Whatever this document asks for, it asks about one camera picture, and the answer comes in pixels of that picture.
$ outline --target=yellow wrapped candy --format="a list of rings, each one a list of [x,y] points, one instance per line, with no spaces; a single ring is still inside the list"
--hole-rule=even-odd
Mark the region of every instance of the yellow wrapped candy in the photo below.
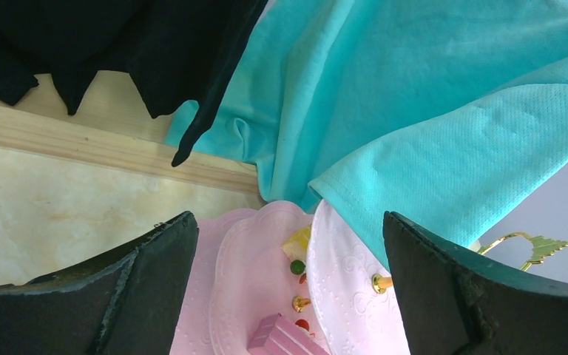
[[[301,260],[305,263],[308,242],[310,242],[310,230],[311,226],[306,226],[296,231],[282,246],[282,251],[284,251],[284,254],[291,262]]]

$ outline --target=wooden edge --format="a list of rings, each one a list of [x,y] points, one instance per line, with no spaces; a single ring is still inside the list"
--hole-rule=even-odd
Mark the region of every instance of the wooden edge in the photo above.
[[[255,166],[0,106],[0,147],[258,195]]]

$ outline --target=black fabric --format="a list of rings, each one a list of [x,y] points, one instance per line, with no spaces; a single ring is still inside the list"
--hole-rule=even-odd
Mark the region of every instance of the black fabric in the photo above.
[[[568,283],[500,264],[395,212],[383,233],[411,354],[568,354]]]
[[[51,73],[74,115],[98,70],[127,72],[152,118],[200,109],[173,160],[214,121],[267,0],[0,0],[0,100],[18,103]]]
[[[184,212],[78,265],[0,286],[0,354],[167,355],[197,235]]]

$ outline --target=gray wall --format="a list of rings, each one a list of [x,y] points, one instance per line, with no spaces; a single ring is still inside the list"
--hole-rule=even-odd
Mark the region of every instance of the gray wall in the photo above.
[[[513,231],[568,241],[568,164],[484,234],[480,244],[487,245]],[[530,242],[517,237],[496,246],[487,256],[519,268],[531,252]],[[568,247],[528,272],[568,283]]]

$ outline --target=beige marble tile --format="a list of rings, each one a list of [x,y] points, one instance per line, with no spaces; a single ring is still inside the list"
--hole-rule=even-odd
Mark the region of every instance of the beige marble tile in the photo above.
[[[0,149],[0,285],[74,265],[189,210],[214,218],[258,196]]]

